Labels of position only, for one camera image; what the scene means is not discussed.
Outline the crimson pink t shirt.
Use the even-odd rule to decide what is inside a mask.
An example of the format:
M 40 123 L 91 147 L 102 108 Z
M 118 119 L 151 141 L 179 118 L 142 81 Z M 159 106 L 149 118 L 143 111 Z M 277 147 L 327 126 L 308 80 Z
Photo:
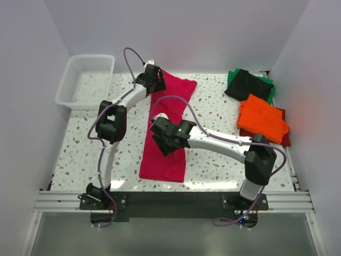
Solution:
M 141 179 L 183 182 L 186 169 L 185 150 L 176 128 L 191 99 L 196 81 L 181 79 L 163 71 L 166 89 L 153 93 L 148 130 L 144 142 L 139 177 Z

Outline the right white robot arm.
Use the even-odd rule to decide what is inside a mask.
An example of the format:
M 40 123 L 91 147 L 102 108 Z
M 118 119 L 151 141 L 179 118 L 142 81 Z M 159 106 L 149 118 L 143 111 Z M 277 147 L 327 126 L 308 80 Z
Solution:
M 259 192 L 268 185 L 277 158 L 274 147 L 262 135 L 233 137 L 201 129 L 198 123 L 187 120 L 176 125 L 163 113 L 152 119 L 149 131 L 164 156 L 181 148 L 194 148 L 225 155 L 242 163 L 245 180 L 237 202 L 245 210 L 256 204 Z

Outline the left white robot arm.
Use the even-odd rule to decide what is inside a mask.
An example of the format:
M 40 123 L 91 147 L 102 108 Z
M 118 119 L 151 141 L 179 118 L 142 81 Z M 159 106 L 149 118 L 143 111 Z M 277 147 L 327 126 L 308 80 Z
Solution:
M 133 88 L 113 102 L 103 100 L 100 103 L 98 116 L 87 135 L 90 140 L 102 143 L 97 166 L 99 186 L 90 183 L 86 187 L 86 195 L 98 209 L 105 209 L 112 203 L 109 195 L 111 168 L 116 149 L 127 131 L 127 113 L 147 96 L 166 89 L 163 71 L 154 60 L 144 64 L 144 72 L 133 82 Z

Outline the white plastic basket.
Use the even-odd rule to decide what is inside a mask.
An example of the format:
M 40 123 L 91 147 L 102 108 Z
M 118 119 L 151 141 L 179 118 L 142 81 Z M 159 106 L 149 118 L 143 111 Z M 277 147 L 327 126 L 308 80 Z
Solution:
M 111 55 L 74 55 L 63 72 L 55 103 L 71 110 L 98 109 L 108 97 L 114 65 Z

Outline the folded orange t shirt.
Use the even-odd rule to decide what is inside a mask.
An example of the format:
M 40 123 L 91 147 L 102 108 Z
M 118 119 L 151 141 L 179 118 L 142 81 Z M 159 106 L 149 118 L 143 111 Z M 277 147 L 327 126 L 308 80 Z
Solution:
M 268 141 L 282 146 L 290 146 L 290 126 L 285 121 L 286 111 L 268 104 L 265 100 L 249 95 L 240 103 L 237 128 L 239 135 L 265 136 Z

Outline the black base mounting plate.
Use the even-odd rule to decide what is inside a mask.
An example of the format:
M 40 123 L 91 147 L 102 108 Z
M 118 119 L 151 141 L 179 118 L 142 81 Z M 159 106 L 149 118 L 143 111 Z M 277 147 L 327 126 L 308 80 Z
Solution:
M 91 212 L 92 224 L 128 222 L 133 218 L 150 219 L 215 219 L 235 220 L 251 210 L 244 223 L 256 225 L 258 211 L 269 209 L 267 197 L 261 194 L 256 205 L 238 192 L 133 192 L 112 191 L 114 199 L 95 199 L 83 193 L 78 195 L 80 210 Z

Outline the aluminium frame rail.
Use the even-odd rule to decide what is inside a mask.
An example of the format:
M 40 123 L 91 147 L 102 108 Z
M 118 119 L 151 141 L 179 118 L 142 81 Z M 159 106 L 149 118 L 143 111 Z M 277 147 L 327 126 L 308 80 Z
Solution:
M 40 191 L 34 206 L 35 212 L 79 212 L 80 191 Z M 266 191 L 267 213 L 314 213 L 309 192 Z

